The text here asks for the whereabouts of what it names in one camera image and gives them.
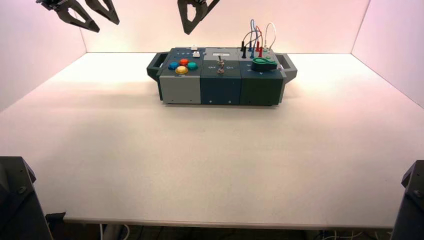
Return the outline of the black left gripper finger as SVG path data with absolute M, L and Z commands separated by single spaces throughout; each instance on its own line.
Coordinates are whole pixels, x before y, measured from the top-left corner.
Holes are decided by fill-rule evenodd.
M 78 20 L 76 17 L 72 16 L 70 10 L 75 11 L 80 17 L 82 17 L 83 21 Z M 77 0 L 59 0 L 54 5 L 54 11 L 58 17 L 67 24 L 71 24 L 73 26 L 96 33 L 100 31 L 98 25 Z
M 118 25 L 120 19 L 111 0 L 85 0 L 87 6 L 110 22 Z

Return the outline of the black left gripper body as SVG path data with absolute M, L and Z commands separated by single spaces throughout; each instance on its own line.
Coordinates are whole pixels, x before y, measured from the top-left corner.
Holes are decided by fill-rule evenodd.
M 46 8 L 48 11 L 55 10 L 60 7 L 61 1 L 60 0 L 36 0 L 37 4 L 41 4 L 44 8 Z

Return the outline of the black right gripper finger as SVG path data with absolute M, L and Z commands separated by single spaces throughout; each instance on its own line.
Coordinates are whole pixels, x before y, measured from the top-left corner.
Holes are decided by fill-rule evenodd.
M 178 0 L 177 6 L 185 34 L 190 35 L 195 27 L 203 20 L 208 13 L 208 4 L 205 0 Z M 188 18 L 188 6 L 195 9 L 195 16 L 192 20 Z
M 208 2 L 207 0 L 201 0 L 200 5 L 204 11 L 204 15 L 207 15 L 218 3 L 220 0 L 210 0 Z

